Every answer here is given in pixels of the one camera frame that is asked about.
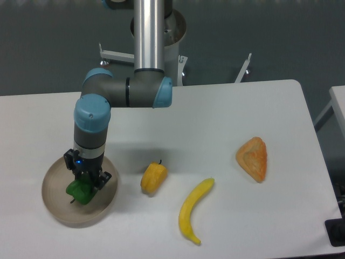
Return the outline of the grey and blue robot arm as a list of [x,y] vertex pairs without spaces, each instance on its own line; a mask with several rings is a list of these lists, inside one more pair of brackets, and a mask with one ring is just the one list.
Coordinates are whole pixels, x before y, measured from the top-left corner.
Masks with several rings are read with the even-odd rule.
[[111,178],[103,171],[113,107],[169,107],[173,83],[164,73],[164,1],[134,1],[134,76],[115,80],[105,69],[91,70],[74,108],[74,146],[64,154],[75,180],[88,176],[101,190]]

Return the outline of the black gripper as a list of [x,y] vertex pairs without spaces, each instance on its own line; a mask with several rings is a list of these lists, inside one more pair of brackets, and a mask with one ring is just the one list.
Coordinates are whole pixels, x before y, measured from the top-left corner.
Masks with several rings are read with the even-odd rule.
[[63,157],[66,168],[72,172],[75,180],[87,173],[97,190],[103,189],[112,177],[111,173],[102,171],[104,153],[96,158],[86,159],[79,155],[78,150],[69,149]]

